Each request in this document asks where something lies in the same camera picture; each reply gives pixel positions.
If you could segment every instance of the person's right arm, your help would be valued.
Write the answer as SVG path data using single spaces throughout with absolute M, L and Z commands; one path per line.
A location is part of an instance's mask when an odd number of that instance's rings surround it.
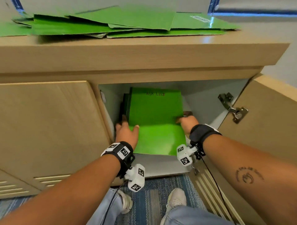
M 193 116 L 180 118 L 179 122 L 186 135 L 198 124 Z M 205 139 L 203 149 L 224 178 L 267 224 L 296 224 L 295 165 L 217 134 Z

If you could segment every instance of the cabinet hinge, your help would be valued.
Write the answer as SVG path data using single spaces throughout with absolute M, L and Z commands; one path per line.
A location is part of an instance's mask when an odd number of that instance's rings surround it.
M 249 112 L 247 108 L 233 108 L 231 101 L 233 100 L 233 95 L 228 92 L 227 94 L 219 94 L 218 99 L 223 104 L 225 109 L 232 113 L 234 123 L 239 123 L 245 115 Z

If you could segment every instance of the wristband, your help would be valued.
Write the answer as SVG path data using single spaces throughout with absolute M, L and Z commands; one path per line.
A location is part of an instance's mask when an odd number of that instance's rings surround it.
M 198 124 L 195 125 L 191 132 L 190 132 L 190 148 L 193 148 L 196 146 L 198 151 L 200 152 L 201 156 L 205 156 L 204 150 L 203 150 L 203 142 L 206 138 L 208 138 L 210 135 L 218 134 L 221 135 L 221 133 L 216 130 L 215 128 L 207 125 L 207 124 Z
M 101 156 L 107 154 L 112 154 L 119 160 L 121 169 L 117 177 L 120 177 L 120 179 L 122 179 L 135 159 L 132 146 L 125 141 L 113 143 L 111 146 L 103 151 Z

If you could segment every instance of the person's left hand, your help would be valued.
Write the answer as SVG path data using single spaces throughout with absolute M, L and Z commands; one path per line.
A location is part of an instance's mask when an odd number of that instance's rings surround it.
M 131 131 L 129 129 L 129 125 L 125 115 L 123 115 L 122 120 L 122 125 L 120 125 L 119 123 L 116 124 L 116 142 L 128 142 L 132 146 L 133 150 L 135 150 L 138 142 L 139 126 L 136 125 L 133 128 L 133 131 Z

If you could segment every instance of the hand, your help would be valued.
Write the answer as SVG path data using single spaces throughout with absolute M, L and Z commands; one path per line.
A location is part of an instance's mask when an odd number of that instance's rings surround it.
M 190 137 L 190 132 L 195 125 L 198 125 L 199 122 L 194 116 L 180 117 L 177 119 L 176 123 L 180 123 L 183 128 L 187 138 Z
M 122 125 L 119 123 L 116 124 L 116 142 L 128 142 L 132 146 L 133 150 L 135 150 L 138 142 L 138 132 L 139 126 L 136 125 L 133 128 L 133 131 L 131 131 L 127 122 L 127 118 L 125 115 L 123 115 Z

